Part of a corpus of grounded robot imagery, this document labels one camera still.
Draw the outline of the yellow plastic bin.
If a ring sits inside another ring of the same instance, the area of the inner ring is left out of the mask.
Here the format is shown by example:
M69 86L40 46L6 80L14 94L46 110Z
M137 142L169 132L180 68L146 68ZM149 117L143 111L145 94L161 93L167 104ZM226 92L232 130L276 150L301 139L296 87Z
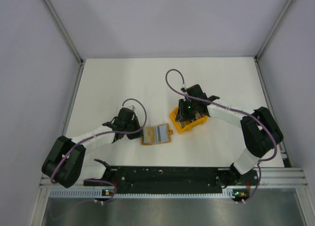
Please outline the yellow plastic bin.
M171 122L173 123L176 131L178 134L182 134L184 132L191 131L194 127L203 125L206 123L208 117L207 116L200 116L197 115L197 119L193 119L190 121L176 121L176 116L178 114L179 108L176 107L173 109L173 111L169 114L169 118Z

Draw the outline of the yellow leather card holder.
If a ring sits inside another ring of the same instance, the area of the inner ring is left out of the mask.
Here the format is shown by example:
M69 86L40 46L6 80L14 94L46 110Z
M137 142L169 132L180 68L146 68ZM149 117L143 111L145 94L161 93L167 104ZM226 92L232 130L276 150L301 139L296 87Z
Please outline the yellow leather card holder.
M141 145L151 146L169 143L171 142L172 135L173 130L170 128L169 124L144 127Z

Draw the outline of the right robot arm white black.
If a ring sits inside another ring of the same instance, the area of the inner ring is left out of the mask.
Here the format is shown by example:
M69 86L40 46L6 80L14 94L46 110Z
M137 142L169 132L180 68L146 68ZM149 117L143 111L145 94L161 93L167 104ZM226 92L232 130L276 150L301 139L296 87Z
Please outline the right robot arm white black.
M208 97L196 84L182 87L183 98L179 100L175 122L187 126L204 117L220 119L241 129L245 149L229 168L229 177L234 184L242 184L248 172L260 162L270 150L277 150L283 141L283 134L266 107L244 109L222 101L218 96Z

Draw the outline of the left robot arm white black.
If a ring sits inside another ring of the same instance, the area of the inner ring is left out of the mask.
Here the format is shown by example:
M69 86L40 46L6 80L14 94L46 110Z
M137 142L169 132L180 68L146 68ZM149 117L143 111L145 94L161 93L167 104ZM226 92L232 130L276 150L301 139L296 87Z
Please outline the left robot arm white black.
M142 137L143 127L132 108L123 107L111 121L88 133L77 137L57 138L44 164L42 173L50 178L52 184L60 184L65 188L73 186L77 181L95 179L101 185L111 181L112 174L106 170L105 161L87 160L87 155L108 144L113 144L126 136L133 140Z

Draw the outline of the credit cards in bin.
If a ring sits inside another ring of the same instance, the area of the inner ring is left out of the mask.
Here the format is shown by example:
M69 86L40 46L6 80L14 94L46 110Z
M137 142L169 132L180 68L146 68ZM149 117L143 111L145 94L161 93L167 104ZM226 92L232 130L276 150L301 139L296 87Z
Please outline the credit cards in bin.
M192 119L190 120L185 120L185 121L180 121L180 125L182 128L186 127L186 126L196 126L198 125L200 122L199 120L202 118L202 116L200 116L199 114L196 114Z

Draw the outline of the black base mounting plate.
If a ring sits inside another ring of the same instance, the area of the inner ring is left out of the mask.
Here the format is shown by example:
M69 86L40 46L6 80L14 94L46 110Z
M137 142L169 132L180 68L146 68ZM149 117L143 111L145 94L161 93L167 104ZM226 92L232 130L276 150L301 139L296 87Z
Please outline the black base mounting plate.
M118 194L213 194L229 186L248 188L258 183L257 171L241 175L218 167L110 166L103 181Z

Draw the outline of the metal sheet front panel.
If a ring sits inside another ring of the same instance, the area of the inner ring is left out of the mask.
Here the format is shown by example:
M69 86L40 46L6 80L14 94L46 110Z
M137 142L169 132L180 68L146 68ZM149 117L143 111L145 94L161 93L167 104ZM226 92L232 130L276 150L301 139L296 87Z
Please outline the metal sheet front panel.
M104 205L50 199L44 226L305 226L292 191L260 191L247 204L230 199L116 199Z

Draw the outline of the aluminium frame post left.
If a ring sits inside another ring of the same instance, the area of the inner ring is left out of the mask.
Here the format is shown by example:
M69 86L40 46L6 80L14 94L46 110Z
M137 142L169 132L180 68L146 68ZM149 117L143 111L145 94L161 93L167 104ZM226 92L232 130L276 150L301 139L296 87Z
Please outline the aluminium frame post left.
M84 59L80 56L78 50L76 49L74 42L72 41L69 33L67 32L61 18L59 17L55 7L53 6L51 0L41 0L43 5L48 11L48 14L51 16L57 30L59 31L59 34L63 38L66 46L78 62L78 64L82 64L84 62Z

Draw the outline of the aluminium frame post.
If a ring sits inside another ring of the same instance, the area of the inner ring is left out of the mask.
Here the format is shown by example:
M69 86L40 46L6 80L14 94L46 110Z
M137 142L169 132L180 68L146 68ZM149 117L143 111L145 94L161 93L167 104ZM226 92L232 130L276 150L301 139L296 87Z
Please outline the aluminium frame post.
M255 55L255 61L258 62L262 56L264 55L265 51L267 50L269 44L272 42L273 37L276 35L278 30L280 29L281 25L283 24L285 18L289 14L291 8L294 6L297 0L286 0L284 6L282 7L280 13L278 14L274 24L272 25L268 35L264 39L260 49L258 50L257 54Z
M59 17L55 7L53 6L51 0L41 0L43 5L48 11L48 14L51 16L57 30L59 31L59 34L63 38L66 46L78 62L78 64L82 64L84 62L84 59L80 56L78 50L76 49L74 42L72 41L69 33L67 32L61 18Z

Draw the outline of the aluminium frame rail front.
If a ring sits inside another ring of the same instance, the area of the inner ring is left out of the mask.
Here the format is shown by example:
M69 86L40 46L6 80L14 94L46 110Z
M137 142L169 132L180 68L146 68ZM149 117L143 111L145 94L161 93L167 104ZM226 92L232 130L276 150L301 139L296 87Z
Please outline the aluminium frame rail front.
M307 186L301 168L263 167L254 168L244 175L237 176L228 168L215 167L143 167L113 166L107 168L101 180L118 186L146 183L204 183L210 187L262 186L297 187Z

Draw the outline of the aluminium frame post right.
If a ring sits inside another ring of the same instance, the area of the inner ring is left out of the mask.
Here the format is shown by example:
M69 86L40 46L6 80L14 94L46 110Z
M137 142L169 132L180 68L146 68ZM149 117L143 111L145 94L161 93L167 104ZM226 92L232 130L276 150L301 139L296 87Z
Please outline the aluminium frame post right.
M281 25L283 24L285 18L289 14L291 8L294 6L297 0L286 0L284 6L282 7L280 13L278 14L274 24L272 25L268 35L264 39L260 49L258 50L257 54L255 55L255 61L258 62L262 56L264 55L265 51L267 50L269 44L272 42L273 37L276 35L278 30L280 29Z

